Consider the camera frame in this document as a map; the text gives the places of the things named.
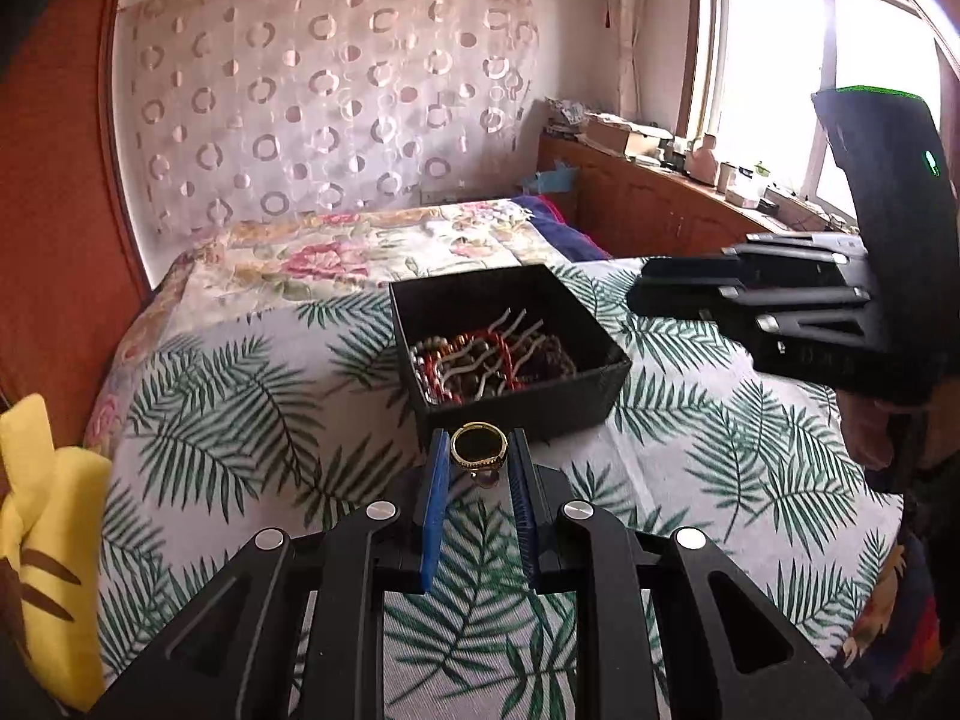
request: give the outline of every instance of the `window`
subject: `window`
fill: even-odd
[[[719,0],[726,45],[710,128],[717,153],[758,161],[802,196],[854,217],[846,175],[833,162],[810,95],[869,85],[922,97],[940,121],[933,32],[884,0]]]

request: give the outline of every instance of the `human hand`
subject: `human hand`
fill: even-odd
[[[851,459],[867,469],[886,469],[894,459],[887,424],[891,415],[911,410],[849,392],[837,392],[837,405],[840,429]],[[924,410],[929,423],[918,468],[928,470],[960,451],[960,379],[942,382]]]

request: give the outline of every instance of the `green light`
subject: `green light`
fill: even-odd
[[[940,168],[937,165],[937,160],[933,158],[933,154],[929,151],[926,153],[926,163],[930,165],[930,172],[933,175],[940,175]]]
[[[838,92],[877,92],[880,95],[897,95],[901,98],[911,98],[911,100],[922,100],[919,95],[911,95],[909,92],[898,92],[896,89],[883,89],[880,86],[845,86],[843,89],[837,89]]]

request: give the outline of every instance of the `blue gripper pad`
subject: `blue gripper pad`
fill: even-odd
[[[443,518],[446,514],[446,495],[450,488],[450,433],[440,432],[430,445],[432,467],[430,493],[424,512],[424,543],[422,543],[421,588],[430,591],[433,575],[440,562],[440,546],[443,544]]]
[[[510,433],[510,451],[507,454],[507,479],[510,482],[510,500],[514,504],[514,519],[517,524],[517,545],[523,573],[531,587],[538,586],[539,561],[536,544],[536,522],[530,503],[530,488],[527,487],[526,470],[520,458],[520,450],[514,434]]]

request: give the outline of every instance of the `black box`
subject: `black box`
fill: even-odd
[[[620,393],[631,360],[593,315],[546,266],[484,269],[397,281],[390,285],[400,378],[410,392],[422,446],[436,428],[457,430],[466,422],[490,422],[506,432],[525,429],[530,440],[547,440],[602,423]],[[428,403],[409,349],[433,336],[453,338],[485,328],[507,309],[515,319],[527,310],[524,327],[538,319],[556,335],[577,367],[565,379],[527,386],[472,403]]]

